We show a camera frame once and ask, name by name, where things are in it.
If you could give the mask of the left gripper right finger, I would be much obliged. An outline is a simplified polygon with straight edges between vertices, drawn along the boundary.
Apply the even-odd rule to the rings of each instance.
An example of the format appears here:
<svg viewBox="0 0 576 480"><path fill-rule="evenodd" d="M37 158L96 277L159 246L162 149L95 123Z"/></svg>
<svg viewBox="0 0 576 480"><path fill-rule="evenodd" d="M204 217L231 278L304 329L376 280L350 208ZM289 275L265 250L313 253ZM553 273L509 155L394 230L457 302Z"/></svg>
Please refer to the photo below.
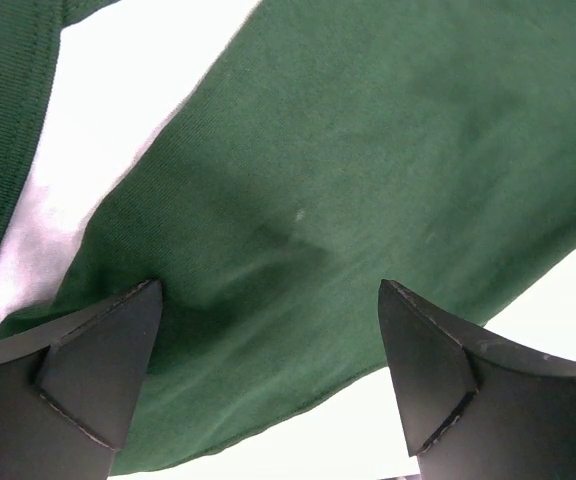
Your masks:
<svg viewBox="0 0 576 480"><path fill-rule="evenodd" d="M381 335L425 479L576 479L576 362L499 336L385 280Z"/></svg>

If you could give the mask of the white green raglan t-shirt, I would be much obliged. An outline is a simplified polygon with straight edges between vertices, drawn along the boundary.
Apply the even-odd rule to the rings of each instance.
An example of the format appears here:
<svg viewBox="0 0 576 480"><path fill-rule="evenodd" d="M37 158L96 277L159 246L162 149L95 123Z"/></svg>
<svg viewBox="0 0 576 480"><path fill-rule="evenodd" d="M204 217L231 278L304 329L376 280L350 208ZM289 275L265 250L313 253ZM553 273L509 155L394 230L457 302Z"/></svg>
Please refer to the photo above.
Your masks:
<svg viewBox="0 0 576 480"><path fill-rule="evenodd" d="M0 340L164 287L113 466L385 363L378 282L485 322L576 248L576 1L0 1Z"/></svg>

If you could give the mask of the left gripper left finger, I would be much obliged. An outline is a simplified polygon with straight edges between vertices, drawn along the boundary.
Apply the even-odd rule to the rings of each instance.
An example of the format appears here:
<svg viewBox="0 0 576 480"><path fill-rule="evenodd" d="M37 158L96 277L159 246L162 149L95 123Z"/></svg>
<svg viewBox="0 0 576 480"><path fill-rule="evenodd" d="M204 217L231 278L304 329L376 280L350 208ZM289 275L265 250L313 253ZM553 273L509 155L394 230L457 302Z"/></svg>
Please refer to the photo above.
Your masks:
<svg viewBox="0 0 576 480"><path fill-rule="evenodd" d="M0 340L0 479L106 479L162 317L162 288L130 291Z"/></svg>

